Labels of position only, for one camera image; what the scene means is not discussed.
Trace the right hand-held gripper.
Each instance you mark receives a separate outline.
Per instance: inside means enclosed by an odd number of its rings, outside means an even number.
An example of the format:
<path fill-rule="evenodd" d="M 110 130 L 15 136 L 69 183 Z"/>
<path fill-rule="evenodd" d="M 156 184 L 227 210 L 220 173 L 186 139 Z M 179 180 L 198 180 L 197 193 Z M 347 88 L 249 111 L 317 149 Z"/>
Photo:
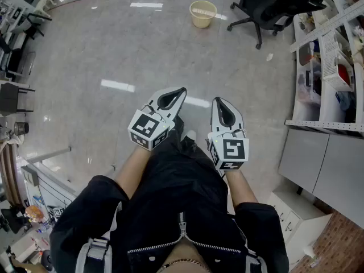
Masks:
<path fill-rule="evenodd" d="M 242 114 L 229 101 L 215 97 L 210 125 L 208 150 L 216 170 L 239 170 L 249 159 L 249 139 Z"/>

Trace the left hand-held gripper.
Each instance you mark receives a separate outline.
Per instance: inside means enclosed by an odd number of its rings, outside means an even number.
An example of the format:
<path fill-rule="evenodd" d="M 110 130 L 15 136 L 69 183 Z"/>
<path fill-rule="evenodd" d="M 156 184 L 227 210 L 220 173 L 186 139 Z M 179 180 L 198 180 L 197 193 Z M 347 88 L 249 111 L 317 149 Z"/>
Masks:
<path fill-rule="evenodd" d="M 148 151 L 160 145 L 175 127 L 173 120 L 186 96 L 185 87 L 166 88 L 155 92 L 148 100 L 148 105 L 135 112 L 127 128 L 130 140 Z"/>

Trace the cream plastic mesh wastebasket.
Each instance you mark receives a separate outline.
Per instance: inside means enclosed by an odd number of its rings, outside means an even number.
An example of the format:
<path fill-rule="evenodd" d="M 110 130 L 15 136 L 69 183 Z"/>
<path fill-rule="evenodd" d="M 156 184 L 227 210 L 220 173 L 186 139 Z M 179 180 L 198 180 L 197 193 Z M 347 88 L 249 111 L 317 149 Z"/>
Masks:
<path fill-rule="evenodd" d="M 207 28 L 217 13 L 217 8 L 209 1 L 195 1 L 189 10 L 192 22 L 197 28 Z"/>

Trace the person's right forearm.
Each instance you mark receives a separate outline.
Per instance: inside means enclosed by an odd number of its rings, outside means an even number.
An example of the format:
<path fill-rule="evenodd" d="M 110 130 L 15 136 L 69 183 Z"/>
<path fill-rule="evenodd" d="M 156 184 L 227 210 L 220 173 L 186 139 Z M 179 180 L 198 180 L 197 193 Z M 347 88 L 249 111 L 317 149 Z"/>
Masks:
<path fill-rule="evenodd" d="M 240 170 L 225 171 L 234 210 L 241 203 L 258 203 L 255 194 Z"/>

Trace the person's left forearm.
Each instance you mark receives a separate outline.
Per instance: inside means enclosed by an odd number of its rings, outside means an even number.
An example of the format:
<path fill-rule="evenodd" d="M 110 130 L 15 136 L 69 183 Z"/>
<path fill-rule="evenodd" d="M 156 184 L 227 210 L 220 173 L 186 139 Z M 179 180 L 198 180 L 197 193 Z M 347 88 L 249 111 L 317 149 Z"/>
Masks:
<path fill-rule="evenodd" d="M 123 189 L 129 199 L 132 198 L 140 184 L 150 156 L 151 151 L 136 146 L 115 178 L 115 182 Z"/>

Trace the person's black trousers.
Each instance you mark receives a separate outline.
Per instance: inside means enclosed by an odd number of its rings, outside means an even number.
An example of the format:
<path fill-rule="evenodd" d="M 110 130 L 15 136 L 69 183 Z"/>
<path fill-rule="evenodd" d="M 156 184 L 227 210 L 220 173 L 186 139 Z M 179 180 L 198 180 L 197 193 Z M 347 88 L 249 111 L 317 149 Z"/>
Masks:
<path fill-rule="evenodd" d="M 177 117 L 175 124 L 167 139 L 153 150 L 130 205 L 191 206 L 202 213 L 215 210 L 226 214 L 226 183 L 196 142 L 181 138 L 183 120 Z"/>

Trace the grey cabinet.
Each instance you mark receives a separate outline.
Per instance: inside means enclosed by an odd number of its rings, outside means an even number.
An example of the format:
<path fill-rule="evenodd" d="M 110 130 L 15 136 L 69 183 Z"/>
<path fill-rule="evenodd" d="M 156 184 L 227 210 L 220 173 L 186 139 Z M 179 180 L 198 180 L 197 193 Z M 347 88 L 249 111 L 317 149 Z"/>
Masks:
<path fill-rule="evenodd" d="M 278 172 L 364 229 L 364 139 L 290 129 Z"/>

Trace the white drawer unit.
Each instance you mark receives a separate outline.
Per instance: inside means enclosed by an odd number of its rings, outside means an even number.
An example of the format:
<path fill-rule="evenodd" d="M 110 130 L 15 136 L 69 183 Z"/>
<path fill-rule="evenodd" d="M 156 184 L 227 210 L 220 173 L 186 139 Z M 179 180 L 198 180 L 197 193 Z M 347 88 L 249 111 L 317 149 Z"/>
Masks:
<path fill-rule="evenodd" d="M 289 260 L 289 270 L 305 257 L 316 259 L 313 245 L 330 221 L 326 214 L 306 198 L 292 192 L 273 191 L 268 199 L 278 213 Z"/>

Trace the white perforated basket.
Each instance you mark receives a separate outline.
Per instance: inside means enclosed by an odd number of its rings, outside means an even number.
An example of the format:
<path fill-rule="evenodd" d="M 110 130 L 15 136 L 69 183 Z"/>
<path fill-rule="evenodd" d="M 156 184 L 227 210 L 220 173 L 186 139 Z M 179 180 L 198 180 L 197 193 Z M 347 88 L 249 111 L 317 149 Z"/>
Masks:
<path fill-rule="evenodd" d="M 322 36 L 323 56 L 321 58 L 322 77 L 339 92 L 353 92 L 354 71 L 349 58 L 341 51 L 336 30 Z"/>

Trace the black office chair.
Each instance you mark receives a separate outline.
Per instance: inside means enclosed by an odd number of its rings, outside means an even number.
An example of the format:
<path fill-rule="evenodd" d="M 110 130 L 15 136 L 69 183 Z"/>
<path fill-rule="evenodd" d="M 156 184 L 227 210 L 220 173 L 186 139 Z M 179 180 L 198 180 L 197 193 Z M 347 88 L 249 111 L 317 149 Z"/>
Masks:
<path fill-rule="evenodd" d="M 230 5 L 233 10 L 240 9 L 247 18 L 233 22 L 227 26 L 231 31 L 234 26 L 253 22 L 255 25 L 258 43 L 256 49 L 262 46 L 261 30 L 272 31 L 273 36 L 289 26 L 295 15 L 312 13 L 326 8 L 324 0 L 240 0 Z"/>

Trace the person's black jacket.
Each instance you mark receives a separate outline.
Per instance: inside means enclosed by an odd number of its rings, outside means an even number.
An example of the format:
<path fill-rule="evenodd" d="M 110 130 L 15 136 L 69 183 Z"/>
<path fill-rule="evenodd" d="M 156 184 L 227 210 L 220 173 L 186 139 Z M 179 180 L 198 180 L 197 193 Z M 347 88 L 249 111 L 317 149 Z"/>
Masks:
<path fill-rule="evenodd" d="M 276 210 L 242 203 L 234 216 L 191 206 L 130 205 L 115 181 L 95 176 L 66 208 L 51 233 L 57 273 L 75 273 L 81 247 L 110 230 L 112 273 L 157 273 L 178 242 L 189 240 L 211 273 L 288 273 Z"/>

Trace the metal pot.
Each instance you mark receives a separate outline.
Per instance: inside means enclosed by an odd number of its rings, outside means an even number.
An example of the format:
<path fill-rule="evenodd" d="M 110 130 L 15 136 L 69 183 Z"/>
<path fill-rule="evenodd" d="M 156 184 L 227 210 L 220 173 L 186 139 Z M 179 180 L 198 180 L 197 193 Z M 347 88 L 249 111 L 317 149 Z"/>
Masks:
<path fill-rule="evenodd" d="M 29 124 L 27 122 L 15 122 L 14 123 L 14 134 L 16 136 L 26 135 L 29 132 Z"/>

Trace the black side chair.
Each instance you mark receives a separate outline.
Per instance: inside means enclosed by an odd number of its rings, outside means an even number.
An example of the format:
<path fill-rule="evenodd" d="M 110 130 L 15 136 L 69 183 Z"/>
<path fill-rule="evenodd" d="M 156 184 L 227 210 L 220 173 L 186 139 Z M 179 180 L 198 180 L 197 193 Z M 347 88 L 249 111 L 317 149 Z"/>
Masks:
<path fill-rule="evenodd" d="M 0 86 L 0 117 L 6 117 L 18 113 L 32 113 L 33 110 L 18 109 L 19 94 L 35 92 L 34 89 L 21 88 L 6 82 Z"/>

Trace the white plastic chair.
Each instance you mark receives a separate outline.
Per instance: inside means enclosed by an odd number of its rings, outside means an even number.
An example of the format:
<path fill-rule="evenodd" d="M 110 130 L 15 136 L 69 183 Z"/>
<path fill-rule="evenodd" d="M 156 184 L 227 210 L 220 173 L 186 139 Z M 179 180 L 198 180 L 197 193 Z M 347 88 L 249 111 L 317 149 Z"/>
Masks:
<path fill-rule="evenodd" d="M 46 10 L 49 10 L 51 6 L 56 6 L 57 3 L 55 0 L 39 0 L 37 5 L 35 6 L 35 9 L 41 12 L 45 12 Z"/>

